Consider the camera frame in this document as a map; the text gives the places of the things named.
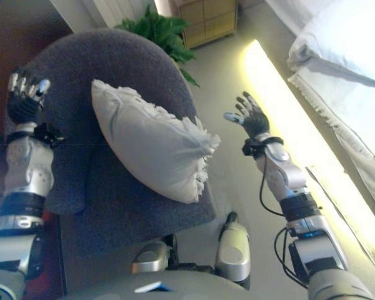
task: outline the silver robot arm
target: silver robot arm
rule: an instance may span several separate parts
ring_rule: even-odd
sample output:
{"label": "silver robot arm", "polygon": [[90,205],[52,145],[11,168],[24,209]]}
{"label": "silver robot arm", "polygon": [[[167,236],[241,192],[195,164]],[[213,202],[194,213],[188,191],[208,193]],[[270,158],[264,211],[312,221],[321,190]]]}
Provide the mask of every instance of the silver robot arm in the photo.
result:
{"label": "silver robot arm", "polygon": [[294,242],[289,252],[294,272],[308,284],[310,300],[375,299],[366,286],[348,272],[344,252],[327,219],[320,213],[306,187],[304,173],[292,163],[283,140],[271,136],[269,122],[247,92],[237,98],[241,114],[227,112],[224,117],[243,126],[249,139],[243,153],[253,156],[259,170],[286,218],[286,229]]}
{"label": "silver robot arm", "polygon": [[24,71],[11,74],[7,111],[16,130],[7,137],[3,205],[0,207],[0,299],[22,299],[25,280],[43,268],[43,207],[54,177],[52,147],[62,138],[36,124],[50,87]]}

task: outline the potted plant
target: potted plant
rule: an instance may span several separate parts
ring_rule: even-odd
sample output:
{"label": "potted plant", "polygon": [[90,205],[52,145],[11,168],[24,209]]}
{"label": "potted plant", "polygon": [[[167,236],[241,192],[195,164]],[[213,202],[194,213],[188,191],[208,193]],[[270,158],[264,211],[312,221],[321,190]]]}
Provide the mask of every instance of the potted plant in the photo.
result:
{"label": "potted plant", "polygon": [[195,58],[193,51],[188,49],[181,39],[182,31],[187,25],[180,17],[161,16],[156,11],[151,11],[148,6],[140,20],[135,22],[125,19],[115,28],[138,34],[157,44],[176,62],[186,81],[199,87],[192,76],[180,67],[180,64]]}

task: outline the wooden dresser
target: wooden dresser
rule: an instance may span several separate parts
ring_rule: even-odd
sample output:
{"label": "wooden dresser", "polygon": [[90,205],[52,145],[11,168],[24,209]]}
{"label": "wooden dresser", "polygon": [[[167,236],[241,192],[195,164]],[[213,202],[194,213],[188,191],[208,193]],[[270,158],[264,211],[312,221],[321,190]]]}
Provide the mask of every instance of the wooden dresser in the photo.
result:
{"label": "wooden dresser", "polygon": [[189,23],[183,32],[189,48],[236,30],[236,0],[172,0],[174,11]]}

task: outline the white radiator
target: white radiator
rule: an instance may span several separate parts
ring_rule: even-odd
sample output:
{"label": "white radiator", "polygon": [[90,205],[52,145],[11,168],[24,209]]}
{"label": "white radiator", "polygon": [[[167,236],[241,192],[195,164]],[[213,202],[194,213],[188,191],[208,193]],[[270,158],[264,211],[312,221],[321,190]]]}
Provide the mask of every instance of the white radiator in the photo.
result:
{"label": "white radiator", "polygon": [[123,19],[137,20],[144,15],[147,5],[155,9],[154,0],[82,0],[100,27],[113,28]]}

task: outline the wall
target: wall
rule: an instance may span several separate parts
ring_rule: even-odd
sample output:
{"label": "wall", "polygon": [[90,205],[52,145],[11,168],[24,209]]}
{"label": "wall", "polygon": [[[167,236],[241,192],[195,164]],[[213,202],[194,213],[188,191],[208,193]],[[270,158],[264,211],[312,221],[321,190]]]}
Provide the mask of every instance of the wall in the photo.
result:
{"label": "wall", "polygon": [[106,27],[100,16],[97,19],[91,16],[84,0],[50,0],[50,2],[74,33],[97,27]]}
{"label": "wall", "polygon": [[50,0],[0,1],[0,136],[11,71],[70,33]]}

